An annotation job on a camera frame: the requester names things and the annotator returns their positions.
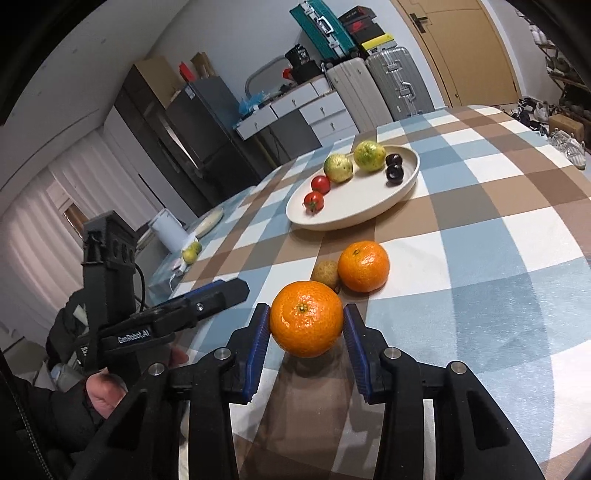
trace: suitcase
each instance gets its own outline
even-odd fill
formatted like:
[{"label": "suitcase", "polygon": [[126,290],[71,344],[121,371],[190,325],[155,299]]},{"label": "suitcase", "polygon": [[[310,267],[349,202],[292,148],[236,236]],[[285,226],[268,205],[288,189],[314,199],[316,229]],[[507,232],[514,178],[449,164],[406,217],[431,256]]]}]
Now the suitcase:
[{"label": "suitcase", "polygon": [[366,63],[395,120],[435,110],[425,82],[406,48],[382,50],[371,55]]},{"label": "suitcase", "polygon": [[322,0],[300,2],[290,13],[318,48],[323,60],[347,58],[356,48],[343,24]]},{"label": "suitcase", "polygon": [[359,132],[392,122],[392,115],[362,59],[351,59],[326,73]]}]

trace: jacket zipper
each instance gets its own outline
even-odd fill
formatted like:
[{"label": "jacket zipper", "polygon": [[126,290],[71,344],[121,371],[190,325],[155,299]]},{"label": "jacket zipper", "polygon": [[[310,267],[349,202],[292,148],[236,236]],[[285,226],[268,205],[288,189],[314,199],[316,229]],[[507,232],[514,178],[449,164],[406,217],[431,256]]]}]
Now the jacket zipper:
[{"label": "jacket zipper", "polygon": [[54,480],[53,475],[51,474],[49,467],[47,466],[47,463],[45,462],[45,459],[43,458],[43,455],[41,454],[41,449],[39,448],[39,445],[37,444],[37,439],[35,438],[35,435],[33,434],[33,429],[31,428],[31,425],[29,424],[29,419],[27,418],[27,414],[21,405],[18,395],[16,395],[13,392],[12,387],[8,381],[6,382],[6,385],[12,395],[12,399],[14,400],[14,403],[17,406],[18,413],[21,416],[21,420],[25,426],[25,430],[27,431],[27,435],[29,436],[29,440],[31,441],[31,444],[33,445],[33,449],[35,450],[35,453],[37,454],[37,459],[39,460],[39,463],[43,467],[43,471],[45,472],[45,475],[47,476],[47,478],[49,480]]}]

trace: blue and brown plaid tablecloth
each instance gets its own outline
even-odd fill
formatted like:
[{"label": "blue and brown plaid tablecloth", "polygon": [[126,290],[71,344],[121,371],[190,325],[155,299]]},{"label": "blue and brown plaid tablecloth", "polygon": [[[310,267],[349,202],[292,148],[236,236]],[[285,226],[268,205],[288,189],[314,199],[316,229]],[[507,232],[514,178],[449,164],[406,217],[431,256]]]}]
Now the blue and brown plaid tablecloth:
[{"label": "blue and brown plaid tablecloth", "polygon": [[[368,138],[420,154],[409,196],[358,226],[292,230],[290,195],[329,153]],[[340,141],[223,205],[176,294],[233,277],[251,293],[179,344],[196,361],[225,345],[257,303],[309,279],[317,261],[376,240],[390,257],[388,282],[370,296],[342,291],[343,304],[355,301],[368,326],[420,362],[467,363],[547,478],[563,479],[591,437],[590,196],[591,184],[547,140],[492,107],[437,111]],[[383,406],[363,403],[342,342],[304,361],[271,340],[259,393],[231,412],[241,478],[373,475]]]}]

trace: white container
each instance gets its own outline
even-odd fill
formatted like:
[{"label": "white container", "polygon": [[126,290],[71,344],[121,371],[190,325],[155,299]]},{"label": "white container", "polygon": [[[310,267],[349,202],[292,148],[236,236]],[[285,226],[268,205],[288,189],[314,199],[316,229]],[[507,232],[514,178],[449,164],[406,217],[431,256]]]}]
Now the white container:
[{"label": "white container", "polygon": [[180,252],[189,241],[189,234],[167,208],[161,210],[148,226],[171,253]]}]

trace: plate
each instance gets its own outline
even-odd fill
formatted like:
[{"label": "plate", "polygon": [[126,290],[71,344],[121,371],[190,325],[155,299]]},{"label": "plate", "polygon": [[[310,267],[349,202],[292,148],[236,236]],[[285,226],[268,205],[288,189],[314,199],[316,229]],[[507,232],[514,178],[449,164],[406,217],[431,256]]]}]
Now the plate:
[{"label": "plate", "polygon": [[341,184],[332,183],[325,195],[324,208],[312,214],[304,207],[304,197],[311,192],[310,182],[317,175],[324,175],[320,168],[300,185],[287,202],[287,218],[295,226],[308,230],[328,231],[347,228],[366,222],[392,208],[413,188],[417,181],[421,160],[412,148],[383,144],[388,155],[398,153],[402,157],[404,181],[390,186],[386,169],[365,173],[353,161],[353,154],[347,155],[353,162],[353,178]]}]

